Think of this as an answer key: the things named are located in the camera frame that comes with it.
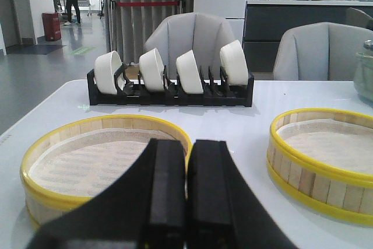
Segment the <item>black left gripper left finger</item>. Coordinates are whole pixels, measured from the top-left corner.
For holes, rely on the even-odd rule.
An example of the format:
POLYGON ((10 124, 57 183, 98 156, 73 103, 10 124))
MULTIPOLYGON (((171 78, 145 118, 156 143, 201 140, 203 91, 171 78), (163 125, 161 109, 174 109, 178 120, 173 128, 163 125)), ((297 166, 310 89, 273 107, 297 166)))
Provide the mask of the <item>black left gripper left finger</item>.
POLYGON ((181 143, 151 139, 120 178, 42 226, 28 248, 182 248, 184 186, 181 143))

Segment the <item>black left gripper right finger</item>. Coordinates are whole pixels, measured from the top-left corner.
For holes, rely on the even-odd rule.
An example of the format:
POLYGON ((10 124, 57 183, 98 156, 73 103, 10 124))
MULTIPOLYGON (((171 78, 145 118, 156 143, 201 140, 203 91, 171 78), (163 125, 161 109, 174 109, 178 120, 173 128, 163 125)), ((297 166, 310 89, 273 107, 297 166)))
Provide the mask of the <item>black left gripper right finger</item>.
POLYGON ((237 169, 224 141, 197 140, 187 171, 188 248, 295 248, 237 169))

